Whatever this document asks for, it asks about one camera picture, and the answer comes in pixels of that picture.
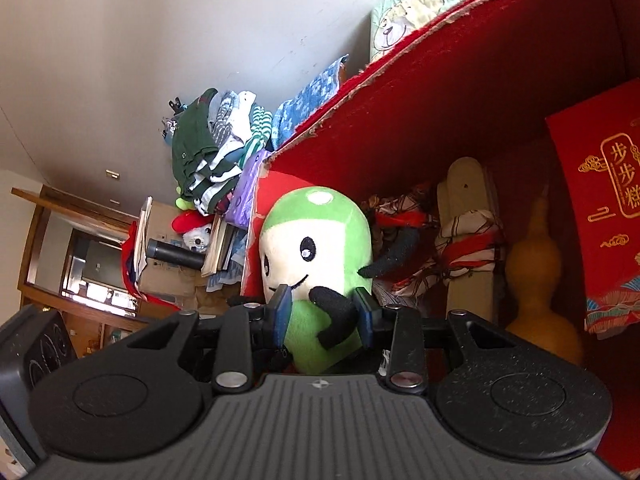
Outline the pile of folded clothes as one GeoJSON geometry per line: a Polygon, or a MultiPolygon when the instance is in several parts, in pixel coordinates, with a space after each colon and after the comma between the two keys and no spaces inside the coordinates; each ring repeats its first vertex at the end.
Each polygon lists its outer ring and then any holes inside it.
{"type": "Polygon", "coordinates": [[[272,114],[251,91],[205,90],[191,104],[168,102],[163,138],[171,150],[176,206],[207,216],[224,208],[250,158],[270,147],[272,114]]]}

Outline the green avocado plush toy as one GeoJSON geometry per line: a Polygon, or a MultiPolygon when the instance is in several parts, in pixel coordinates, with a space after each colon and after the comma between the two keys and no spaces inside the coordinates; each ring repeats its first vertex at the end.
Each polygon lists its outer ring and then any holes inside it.
{"type": "Polygon", "coordinates": [[[283,285],[291,292],[284,345],[299,373],[322,374],[370,346],[381,312],[372,281],[401,266],[419,237],[403,226],[375,258],[369,222],[344,194],[307,186],[276,201],[259,235],[262,288],[267,300],[283,285]]]}

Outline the red cardboard box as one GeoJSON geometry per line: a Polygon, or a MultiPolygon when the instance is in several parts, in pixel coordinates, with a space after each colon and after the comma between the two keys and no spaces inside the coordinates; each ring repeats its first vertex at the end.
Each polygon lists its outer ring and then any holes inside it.
{"type": "MultiPolygon", "coordinates": [[[[639,73],[639,0],[471,0],[352,78],[268,162],[258,216],[304,185],[354,200],[441,178],[458,157],[488,165],[504,234],[519,238],[542,186],[565,252],[559,296],[582,298],[576,220],[546,118],[639,73]]],[[[592,369],[613,416],[598,458],[536,468],[469,448],[430,404],[365,377],[315,389],[273,378],[240,463],[247,479],[605,479],[639,463],[639,332],[602,341],[592,369]]]]}

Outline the blue patterned towel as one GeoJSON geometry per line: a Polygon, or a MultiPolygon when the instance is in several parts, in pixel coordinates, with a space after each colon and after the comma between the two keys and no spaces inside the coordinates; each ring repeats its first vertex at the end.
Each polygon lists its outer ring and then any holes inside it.
{"type": "Polygon", "coordinates": [[[270,140],[274,150],[290,140],[298,126],[337,94],[346,78],[347,62],[348,55],[341,56],[315,76],[296,96],[279,105],[271,123],[270,140]]]}

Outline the purple tissue pack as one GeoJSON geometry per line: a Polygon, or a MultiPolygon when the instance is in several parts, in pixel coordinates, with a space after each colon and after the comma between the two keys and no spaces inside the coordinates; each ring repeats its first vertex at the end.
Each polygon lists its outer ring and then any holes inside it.
{"type": "Polygon", "coordinates": [[[238,229],[247,230],[252,216],[255,186],[260,167],[264,160],[271,154],[263,148],[247,159],[238,184],[236,185],[232,199],[230,200],[224,220],[238,229]]]}

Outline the wooden door frame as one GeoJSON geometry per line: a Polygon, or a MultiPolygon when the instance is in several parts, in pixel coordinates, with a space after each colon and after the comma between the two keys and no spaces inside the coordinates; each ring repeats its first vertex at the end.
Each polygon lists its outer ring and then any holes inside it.
{"type": "Polygon", "coordinates": [[[134,216],[47,185],[38,192],[11,188],[11,194],[35,206],[17,279],[23,304],[130,332],[176,312],[174,307],[143,300],[129,310],[110,307],[63,290],[78,235],[119,248],[128,238],[134,216]]]}

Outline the red gift bag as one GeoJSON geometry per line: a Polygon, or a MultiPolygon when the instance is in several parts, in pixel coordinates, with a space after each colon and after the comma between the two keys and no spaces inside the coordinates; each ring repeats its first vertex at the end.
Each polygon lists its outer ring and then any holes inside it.
{"type": "Polygon", "coordinates": [[[639,321],[639,81],[546,118],[576,220],[585,330],[639,321]]]}

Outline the brown gourd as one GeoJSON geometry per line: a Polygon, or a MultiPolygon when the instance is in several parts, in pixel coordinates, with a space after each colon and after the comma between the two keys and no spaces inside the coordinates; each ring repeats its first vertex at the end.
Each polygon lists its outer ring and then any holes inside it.
{"type": "Polygon", "coordinates": [[[562,260],[549,235],[548,197],[535,200],[526,237],[506,258],[506,282],[518,304],[518,314],[506,330],[567,362],[582,362],[582,341],[570,321],[551,309],[559,286],[562,260]]]}

